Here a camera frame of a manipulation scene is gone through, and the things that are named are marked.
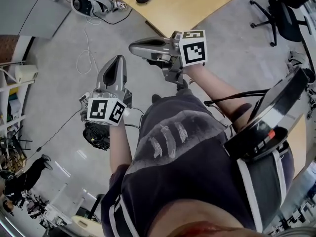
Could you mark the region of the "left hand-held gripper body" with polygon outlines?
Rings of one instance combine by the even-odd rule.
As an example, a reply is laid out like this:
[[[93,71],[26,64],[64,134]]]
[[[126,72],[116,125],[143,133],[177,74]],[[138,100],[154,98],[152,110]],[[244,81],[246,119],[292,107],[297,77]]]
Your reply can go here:
[[[131,105],[132,93],[128,89],[113,93],[96,88],[88,98],[87,120],[100,125],[118,126]]]

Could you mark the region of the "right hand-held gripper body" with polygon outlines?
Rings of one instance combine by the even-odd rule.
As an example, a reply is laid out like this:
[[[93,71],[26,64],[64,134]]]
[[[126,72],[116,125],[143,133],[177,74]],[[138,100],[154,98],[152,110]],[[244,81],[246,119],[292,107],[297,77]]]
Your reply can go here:
[[[183,84],[183,69],[207,62],[205,30],[175,31],[169,38],[169,61],[162,71],[167,82]]]

